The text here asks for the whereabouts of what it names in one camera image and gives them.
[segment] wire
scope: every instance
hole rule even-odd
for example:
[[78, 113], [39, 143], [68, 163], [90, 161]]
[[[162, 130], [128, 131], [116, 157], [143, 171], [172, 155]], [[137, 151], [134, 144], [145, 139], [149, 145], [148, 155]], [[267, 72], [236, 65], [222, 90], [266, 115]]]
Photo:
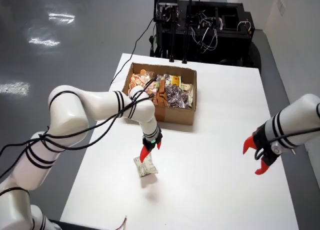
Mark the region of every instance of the wire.
[[[211, 47], [211, 44], [212, 44], [212, 42], [214, 41], [214, 38], [215, 38], [215, 46], [214, 46], [214, 47]], [[214, 51], [214, 50], [217, 48], [217, 46], [218, 46], [218, 35], [217, 35], [217, 30], [215, 29], [215, 30], [214, 30], [214, 36], [213, 36], [213, 38], [212, 38], [209, 46], [208, 46], [208, 47], [205, 47], [205, 48], [206, 48], [205, 51], [201, 52], [201, 54], [204, 54], [207, 50], [209, 50], [209, 51]]]
[[124, 63], [124, 65], [121, 67], [121, 69], [119, 70], [119, 72], [116, 73], [116, 75], [115, 75], [114, 78], [112, 79], [110, 85], [114, 82], [115, 78], [116, 78], [116, 77], [118, 76], [118, 74], [122, 71], [122, 69], [125, 67], [125, 65], [131, 60], [131, 58], [132, 58], [132, 56], [133, 56], [133, 54], [134, 54], [134, 52], [135, 52], [135, 50], [136, 50], [138, 41], [142, 38], [142, 36], [145, 34], [145, 32], [149, 29], [149, 26], [151, 25], [151, 23], [152, 23], [153, 20], [154, 20], [154, 19], [152, 18], [152, 20], [151, 20], [150, 23], [148, 24], [148, 27], [145, 29], [145, 31], [142, 33], [142, 35], [136, 40], [136, 42], [135, 42], [135, 44], [134, 44], [134, 49], [133, 49], [133, 51], [132, 51], [132, 53], [131, 53], [131, 56], [130, 56], [130, 59], [127, 60], [127, 61]]
[[240, 24], [243, 24], [245, 25], [245, 27], [247, 27], [247, 23], [249, 23], [249, 29], [248, 29], [248, 32], [251, 30], [251, 23], [249, 21], [240, 21], [239, 24], [237, 25], [236, 27], [236, 31], [238, 31], [238, 27]]
[[123, 230], [125, 230], [125, 228], [126, 228], [126, 222], [127, 222], [127, 216], [125, 216], [125, 218], [124, 218], [121, 226], [118, 227], [116, 230], [120, 230], [122, 227], [123, 227]]
[[312, 133], [312, 132], [317, 132], [317, 131], [320, 131], [320, 127], [311, 128], [311, 129], [307, 129], [307, 130], [296, 131], [296, 132], [293, 132], [293, 133], [289, 133], [289, 134], [285, 134], [285, 135], [282, 135], [282, 136], [278, 136], [278, 137], [275, 137], [275, 138], [269, 140], [268, 143], [271, 144], [271, 143], [273, 143], [274, 141], [278, 141], [278, 140], [281, 140], [281, 139], [283, 139], [283, 138], [287, 138], [287, 137], [291, 137], [291, 136], [304, 135], [304, 134], [308, 134], [308, 133]]
[[206, 29], [206, 31], [205, 31], [205, 33], [204, 33], [204, 35], [203, 35], [203, 37], [202, 37], [202, 40], [201, 41], [204, 41], [204, 38], [205, 38], [205, 36], [206, 36], [206, 33], [207, 33], [207, 31], [209, 30], [209, 27]]

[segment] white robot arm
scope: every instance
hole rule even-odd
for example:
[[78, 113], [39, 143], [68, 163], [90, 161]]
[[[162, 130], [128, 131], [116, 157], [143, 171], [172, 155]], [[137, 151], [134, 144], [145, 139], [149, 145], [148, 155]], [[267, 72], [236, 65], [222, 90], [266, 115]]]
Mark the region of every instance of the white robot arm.
[[244, 142], [243, 154], [249, 148], [256, 150], [254, 157], [261, 158], [261, 168], [255, 173], [261, 175], [282, 153], [293, 151], [319, 134], [320, 98], [306, 94], [260, 126]]
[[[49, 139], [53, 142], [45, 142], [47, 146], [42, 141], [28, 145], [12, 173], [0, 184], [0, 209], [11, 208], [11, 211], [0, 212], [0, 230], [29, 230], [33, 229], [32, 227], [34, 230], [54, 229], [54, 225], [45, 218], [38, 207], [30, 208], [28, 190], [34, 190], [42, 184], [64, 151], [55, 143], [71, 147], [84, 139], [87, 134], [84, 130], [89, 126], [86, 112], [94, 120], [118, 115], [137, 121], [143, 132], [143, 148], [140, 154], [142, 162], [156, 144], [160, 148], [162, 134], [155, 119], [155, 107], [151, 100], [138, 102], [147, 98], [149, 96], [141, 86], [134, 87], [129, 97], [120, 91], [88, 92], [72, 86], [56, 87], [48, 100], [51, 122], [46, 133], [52, 136]], [[138, 103], [128, 107], [134, 99]], [[32, 138], [44, 133], [38, 132]], [[18, 205], [15, 204], [17, 199], [21, 200]]]

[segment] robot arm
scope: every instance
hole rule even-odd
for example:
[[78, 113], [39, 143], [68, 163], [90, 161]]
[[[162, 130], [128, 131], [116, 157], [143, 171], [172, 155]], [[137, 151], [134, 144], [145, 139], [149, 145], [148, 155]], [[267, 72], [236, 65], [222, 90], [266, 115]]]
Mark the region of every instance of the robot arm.
[[[256, 150], [255, 159], [261, 157], [261, 175], [285, 152], [304, 144], [320, 134], [320, 98], [306, 94], [266, 121], [243, 145], [243, 154], [248, 148]], [[283, 137], [295, 132], [314, 129], [314, 132]]]
[[[55, 88], [48, 100], [50, 108], [50, 128], [48, 134], [53, 136], [68, 135], [87, 129], [89, 126], [86, 112], [95, 120], [103, 120], [116, 115], [120, 110], [132, 102], [143, 87], [134, 87], [129, 96], [120, 91], [114, 92], [87, 92], [72, 86], [59, 86]], [[137, 100], [148, 98], [146, 92], [142, 92]], [[157, 144], [161, 145], [161, 129], [155, 119], [155, 107], [151, 100], [141, 101], [124, 111], [119, 117], [125, 117], [137, 121], [141, 126], [143, 148], [140, 160], [151, 152]], [[68, 138], [52, 139], [63, 146], [73, 146], [82, 141], [87, 132]], [[47, 143], [51, 150], [47, 149], [41, 141], [29, 145], [11, 175], [0, 184], [0, 191], [12, 186], [19, 186], [26, 190], [38, 188], [58, 156], [64, 150]]]

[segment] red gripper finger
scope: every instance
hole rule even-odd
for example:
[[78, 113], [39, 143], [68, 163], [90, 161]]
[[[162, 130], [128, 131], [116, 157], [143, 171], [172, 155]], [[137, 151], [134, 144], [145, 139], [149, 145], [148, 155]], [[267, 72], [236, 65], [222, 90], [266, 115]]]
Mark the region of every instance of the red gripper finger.
[[254, 138], [253, 136], [250, 136], [247, 138], [247, 140], [245, 140], [244, 144], [243, 144], [243, 154], [245, 154], [247, 152], [247, 150], [249, 149], [249, 147], [253, 148], [253, 149], [257, 149], [257, 146], [254, 142]]
[[141, 153], [140, 153], [140, 161], [143, 162], [145, 158], [149, 155], [150, 152], [148, 152], [147, 148], [143, 146]]
[[261, 168], [255, 171], [257, 175], [264, 174], [269, 169], [269, 166], [261, 160]]

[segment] black cable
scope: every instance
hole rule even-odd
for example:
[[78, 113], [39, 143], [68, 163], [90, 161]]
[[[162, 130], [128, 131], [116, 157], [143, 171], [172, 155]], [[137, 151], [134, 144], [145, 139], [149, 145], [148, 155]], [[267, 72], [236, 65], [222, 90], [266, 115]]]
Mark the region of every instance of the black cable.
[[289, 133], [289, 134], [285, 134], [285, 135], [282, 135], [282, 136], [279, 136], [279, 137], [275, 137], [275, 138], [269, 140], [268, 143], [271, 144], [274, 141], [278, 141], [278, 140], [281, 140], [283, 138], [287, 138], [287, 137], [291, 137], [291, 136], [303, 135], [303, 134], [312, 133], [312, 132], [316, 132], [316, 131], [320, 131], [320, 127], [311, 128], [311, 129], [307, 129], [307, 130], [296, 131], [296, 132], [293, 132], [293, 133]]
[[142, 38], [142, 36], [145, 34], [145, 32], [149, 29], [149, 26], [151, 25], [151, 23], [152, 23], [153, 20], [154, 20], [154, 19], [152, 18], [152, 20], [151, 20], [150, 23], [148, 24], [148, 27], [146, 28], [146, 30], [142, 33], [142, 35], [141, 35], [141, 36], [137, 39], [137, 41], [135, 42], [135, 44], [134, 44], [134, 49], [133, 49], [133, 51], [132, 51], [132, 53], [131, 53], [130, 59], [127, 60], [127, 61], [124, 63], [124, 65], [121, 67], [120, 71], [119, 71], [118, 73], [116, 73], [116, 75], [115, 75], [114, 78], [112, 79], [110, 85], [114, 82], [115, 78], [116, 78], [116, 77], [118, 76], [118, 74], [122, 71], [122, 69], [125, 67], [125, 65], [131, 60], [131, 58], [132, 58], [132, 56], [133, 56], [133, 54], [134, 54], [134, 52], [135, 52], [135, 50], [136, 50], [138, 41]]

